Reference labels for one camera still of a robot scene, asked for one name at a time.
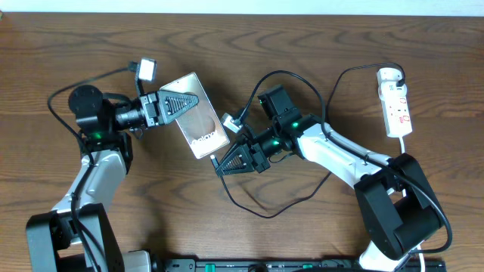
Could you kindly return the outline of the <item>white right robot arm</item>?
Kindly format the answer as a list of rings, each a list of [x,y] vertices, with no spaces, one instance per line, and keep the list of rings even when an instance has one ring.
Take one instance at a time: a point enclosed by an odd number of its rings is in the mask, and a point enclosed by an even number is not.
[[[258,99],[272,126],[258,135],[242,134],[222,160],[213,159],[220,178],[261,173],[269,168],[270,158],[281,151],[327,169],[355,191],[371,238],[358,260],[366,270],[402,268],[423,241],[447,225],[414,157],[373,153],[344,138],[317,116],[302,116],[282,85],[261,93]]]

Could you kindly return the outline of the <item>silver smartphone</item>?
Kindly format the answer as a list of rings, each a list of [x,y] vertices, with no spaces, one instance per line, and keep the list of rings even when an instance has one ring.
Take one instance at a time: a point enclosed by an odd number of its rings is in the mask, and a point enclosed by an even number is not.
[[[196,73],[176,79],[162,86],[160,90],[197,95],[198,104],[176,119],[197,159],[214,153],[230,143]]]

